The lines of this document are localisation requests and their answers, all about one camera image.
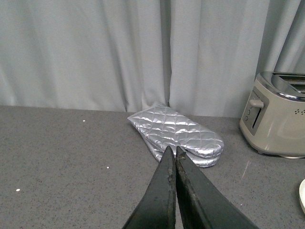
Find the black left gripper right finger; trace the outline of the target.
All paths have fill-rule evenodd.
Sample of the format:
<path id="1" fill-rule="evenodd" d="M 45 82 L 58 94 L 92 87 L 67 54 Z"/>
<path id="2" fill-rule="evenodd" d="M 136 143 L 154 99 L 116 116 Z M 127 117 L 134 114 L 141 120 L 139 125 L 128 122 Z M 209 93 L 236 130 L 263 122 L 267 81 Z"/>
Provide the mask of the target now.
<path id="1" fill-rule="evenodd" d="M 212 184 L 179 146 L 176 190 L 185 229 L 256 229 L 248 217 Z"/>

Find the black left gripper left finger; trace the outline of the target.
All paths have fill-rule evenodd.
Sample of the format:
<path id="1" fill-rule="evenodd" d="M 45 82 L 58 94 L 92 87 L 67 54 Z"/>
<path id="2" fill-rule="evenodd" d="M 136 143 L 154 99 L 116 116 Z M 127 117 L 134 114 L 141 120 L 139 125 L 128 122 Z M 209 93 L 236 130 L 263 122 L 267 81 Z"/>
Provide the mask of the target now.
<path id="1" fill-rule="evenodd" d="M 176 212 L 176 165 L 166 147 L 147 190 L 124 224 L 124 229 L 173 229 Z"/>

